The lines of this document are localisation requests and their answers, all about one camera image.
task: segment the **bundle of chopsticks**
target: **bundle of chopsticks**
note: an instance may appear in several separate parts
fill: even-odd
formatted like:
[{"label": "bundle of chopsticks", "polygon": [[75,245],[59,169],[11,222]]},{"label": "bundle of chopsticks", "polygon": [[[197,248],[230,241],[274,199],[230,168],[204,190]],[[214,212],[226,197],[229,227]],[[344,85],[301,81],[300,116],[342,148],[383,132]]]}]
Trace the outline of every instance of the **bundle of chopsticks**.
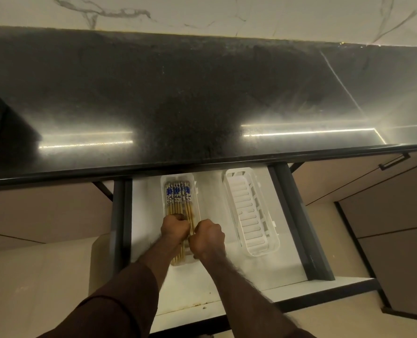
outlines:
[{"label": "bundle of chopsticks", "polygon": [[[168,215],[183,214],[185,219],[189,221],[189,234],[194,234],[193,224],[193,207],[191,203],[190,183],[188,181],[176,181],[165,185],[166,205]],[[179,254],[172,259],[171,265],[176,265],[185,261],[185,245],[188,240],[182,244]]]}]

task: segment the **hand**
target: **hand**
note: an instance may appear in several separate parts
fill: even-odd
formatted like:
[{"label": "hand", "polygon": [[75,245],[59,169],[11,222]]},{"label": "hand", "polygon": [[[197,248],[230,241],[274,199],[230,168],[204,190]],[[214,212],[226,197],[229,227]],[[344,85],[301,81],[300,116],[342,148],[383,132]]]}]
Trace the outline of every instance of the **hand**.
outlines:
[{"label": "hand", "polygon": [[201,262],[226,256],[224,238],[226,235],[221,231],[221,225],[213,223],[209,219],[202,220],[194,229],[195,234],[189,237],[189,248]]},{"label": "hand", "polygon": [[168,215],[163,218],[161,232],[163,238],[179,245],[188,237],[189,221],[184,220],[182,214]]}]

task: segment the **brown sleeve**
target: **brown sleeve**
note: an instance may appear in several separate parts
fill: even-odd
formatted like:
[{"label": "brown sleeve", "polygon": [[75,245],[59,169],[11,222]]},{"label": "brown sleeve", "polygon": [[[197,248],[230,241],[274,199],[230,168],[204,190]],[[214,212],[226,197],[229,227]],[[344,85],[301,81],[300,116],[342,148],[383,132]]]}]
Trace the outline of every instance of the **brown sleeve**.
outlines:
[{"label": "brown sleeve", "polygon": [[291,335],[288,335],[285,338],[316,338],[316,337],[310,332],[307,332],[303,329],[297,329],[296,331],[293,331]]},{"label": "brown sleeve", "polygon": [[158,286],[141,263],[123,269],[42,338],[147,337],[157,312]]}]

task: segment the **person's right hand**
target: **person's right hand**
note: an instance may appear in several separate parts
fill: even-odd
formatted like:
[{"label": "person's right hand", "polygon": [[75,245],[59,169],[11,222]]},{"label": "person's right hand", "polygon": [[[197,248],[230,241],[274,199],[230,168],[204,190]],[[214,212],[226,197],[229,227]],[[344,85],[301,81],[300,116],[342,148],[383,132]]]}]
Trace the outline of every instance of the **person's right hand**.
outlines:
[{"label": "person's right hand", "polygon": [[201,262],[216,256],[226,256],[225,235],[221,231],[221,225],[205,219],[198,223],[194,232],[188,239],[189,248]]}]

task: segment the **person's right arm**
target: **person's right arm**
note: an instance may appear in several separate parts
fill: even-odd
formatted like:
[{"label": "person's right arm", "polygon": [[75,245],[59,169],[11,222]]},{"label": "person's right arm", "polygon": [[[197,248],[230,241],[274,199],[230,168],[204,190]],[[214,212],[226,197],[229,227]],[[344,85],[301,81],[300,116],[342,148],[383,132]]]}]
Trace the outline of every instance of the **person's right arm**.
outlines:
[{"label": "person's right arm", "polygon": [[236,271],[226,257],[219,224],[201,221],[189,238],[189,246],[212,277],[236,338],[313,337],[298,329]]}]

